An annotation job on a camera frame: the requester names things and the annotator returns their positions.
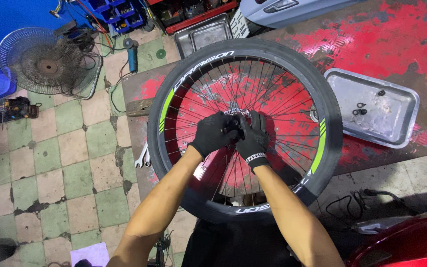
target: red painted workbench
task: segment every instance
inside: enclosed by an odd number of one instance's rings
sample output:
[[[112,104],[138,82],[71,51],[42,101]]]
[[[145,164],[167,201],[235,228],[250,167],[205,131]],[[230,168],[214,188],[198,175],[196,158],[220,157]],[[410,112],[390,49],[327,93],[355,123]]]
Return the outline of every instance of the red painted workbench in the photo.
[[[336,174],[427,155],[427,1],[370,0],[257,36],[286,45],[324,73],[338,67],[415,90],[420,106],[408,146],[391,149],[347,135]],[[153,97],[171,63],[123,81],[125,102]],[[147,117],[128,120],[135,159],[146,140]],[[137,170],[141,198],[157,178],[152,168]]]

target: black glove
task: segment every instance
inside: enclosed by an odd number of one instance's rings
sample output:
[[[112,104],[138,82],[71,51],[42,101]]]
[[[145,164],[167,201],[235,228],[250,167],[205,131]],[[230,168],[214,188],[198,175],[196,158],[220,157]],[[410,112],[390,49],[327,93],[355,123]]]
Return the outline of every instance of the black glove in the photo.
[[[270,137],[266,132],[266,119],[264,116],[254,110],[251,111],[250,114],[252,115],[251,127],[246,122],[245,117],[240,117],[241,130],[243,130],[245,139],[240,139],[240,141],[237,142],[237,151],[245,161],[252,155],[258,156],[258,153],[266,153],[268,143],[270,142]],[[255,167],[262,165],[271,166],[265,156],[260,156],[249,161],[248,165],[252,169],[252,173],[254,173],[253,168]]]
[[[187,146],[193,146],[205,159],[210,153],[228,145],[238,136],[238,130],[225,133],[231,119],[230,115],[225,115],[222,111],[202,119],[197,124],[194,140]]]

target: green rim decal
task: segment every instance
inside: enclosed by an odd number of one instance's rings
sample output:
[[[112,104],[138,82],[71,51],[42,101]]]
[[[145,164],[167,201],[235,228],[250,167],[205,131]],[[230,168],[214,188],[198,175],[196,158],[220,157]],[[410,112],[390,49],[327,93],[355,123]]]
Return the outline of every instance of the green rim decal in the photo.
[[[174,88],[168,94],[164,106],[162,107],[161,119],[159,120],[159,132],[164,130],[164,119],[166,119],[166,113],[168,112],[169,103],[171,103],[172,97],[174,96]]]
[[[314,161],[312,161],[311,165],[311,171],[312,174],[314,174],[317,170],[317,167],[319,166],[319,163],[321,162],[322,155],[324,153],[324,146],[325,146],[325,118],[322,119],[322,122],[319,124],[319,128],[321,129],[320,137],[319,137],[319,146],[317,147],[317,153],[316,157],[314,158]]]

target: metal tray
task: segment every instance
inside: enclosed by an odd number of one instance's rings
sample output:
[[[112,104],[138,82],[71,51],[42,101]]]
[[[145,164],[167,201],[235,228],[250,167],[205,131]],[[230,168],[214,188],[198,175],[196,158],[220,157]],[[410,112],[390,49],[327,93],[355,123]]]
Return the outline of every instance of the metal tray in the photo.
[[[181,59],[200,48],[232,38],[227,13],[216,15],[174,34],[174,42]]]
[[[409,143],[418,114],[419,96],[406,87],[347,70],[324,73],[339,102],[343,132],[391,148]],[[385,95],[378,92],[385,90]],[[365,115],[353,115],[357,103],[365,103]]]

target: bicycle wheel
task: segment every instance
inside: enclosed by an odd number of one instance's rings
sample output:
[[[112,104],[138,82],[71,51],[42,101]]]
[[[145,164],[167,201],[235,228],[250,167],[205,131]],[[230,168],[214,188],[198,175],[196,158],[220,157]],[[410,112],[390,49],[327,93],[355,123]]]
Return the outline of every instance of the bicycle wheel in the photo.
[[[215,112],[267,119],[267,159],[306,204],[324,190],[341,155],[342,119],[335,95],[299,53],[266,40],[226,40],[180,62],[151,108],[148,143],[159,179]],[[273,222],[261,185],[234,144],[211,153],[194,173],[181,206],[210,222]]]

